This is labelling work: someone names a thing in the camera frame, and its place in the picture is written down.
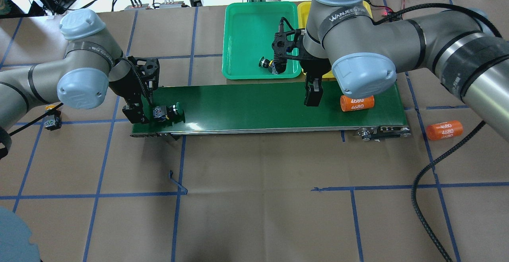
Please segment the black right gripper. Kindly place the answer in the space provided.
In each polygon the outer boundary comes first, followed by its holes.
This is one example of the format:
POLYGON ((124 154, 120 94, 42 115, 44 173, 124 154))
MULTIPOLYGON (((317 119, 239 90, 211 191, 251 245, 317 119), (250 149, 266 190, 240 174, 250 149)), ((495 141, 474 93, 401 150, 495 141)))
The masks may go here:
POLYGON ((271 72, 281 74, 286 71, 288 60, 298 61, 306 78, 304 105, 318 107, 323 96, 322 78, 330 72, 331 63, 327 58, 311 55, 304 48, 306 35, 305 29, 294 29, 287 18, 281 17, 272 43, 271 72))

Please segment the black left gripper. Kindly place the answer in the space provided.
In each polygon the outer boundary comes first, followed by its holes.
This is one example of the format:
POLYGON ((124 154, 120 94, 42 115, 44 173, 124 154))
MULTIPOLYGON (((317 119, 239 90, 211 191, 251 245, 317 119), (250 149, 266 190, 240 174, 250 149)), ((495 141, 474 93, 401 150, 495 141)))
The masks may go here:
POLYGON ((131 124, 148 124, 141 97, 153 106, 153 92, 159 87, 160 64, 156 58, 124 57, 113 61, 109 72, 109 88, 123 97, 127 105, 122 113, 131 124))

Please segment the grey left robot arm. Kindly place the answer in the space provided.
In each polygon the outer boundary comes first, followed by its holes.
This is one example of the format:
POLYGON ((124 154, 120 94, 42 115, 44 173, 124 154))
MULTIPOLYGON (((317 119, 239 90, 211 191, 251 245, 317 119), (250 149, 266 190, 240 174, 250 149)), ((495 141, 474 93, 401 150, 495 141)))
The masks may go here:
MULTIPOLYGON (((134 18, 135 12, 97 14, 88 9, 69 12, 58 23, 58 30, 68 46, 65 52, 63 46, 57 47, 56 55, 50 56, 56 60, 1 71, 1 159, 12 151, 11 129, 34 108, 59 102, 64 108, 86 110, 100 106, 109 90, 125 98, 134 95, 130 85, 136 79, 128 71, 129 63, 118 60, 125 53, 117 43, 120 37, 114 37, 131 32, 134 18)), ((106 151, 98 155, 79 155, 77 146, 69 147, 64 143, 46 147, 50 150, 48 164, 56 169, 46 169, 43 182, 49 183, 50 175, 56 171, 66 170, 72 174, 68 183, 78 186, 81 184, 78 175, 85 172, 78 167, 85 167, 85 163, 96 163, 91 167, 91 175, 101 180, 103 169, 101 166, 100 171, 99 161, 104 160, 106 151)), ((80 179, 86 181, 91 175, 80 179)), ((30 241, 29 225, 14 208, 15 212, 10 213, 1 207, 1 261, 45 262, 41 260, 39 246, 30 241)))

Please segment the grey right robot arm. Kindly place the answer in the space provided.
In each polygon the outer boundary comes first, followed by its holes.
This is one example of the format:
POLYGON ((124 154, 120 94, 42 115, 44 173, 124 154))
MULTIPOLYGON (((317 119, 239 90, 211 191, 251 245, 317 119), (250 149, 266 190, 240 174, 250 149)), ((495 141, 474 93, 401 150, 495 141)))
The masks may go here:
POLYGON ((363 99, 390 88, 398 72, 427 68, 507 140, 508 42, 485 16, 461 6, 420 4, 392 17, 431 7, 442 12, 390 22, 374 21, 363 0, 311 0, 304 29, 275 33, 275 66, 301 62, 307 106, 320 104, 329 71, 344 95, 363 99))

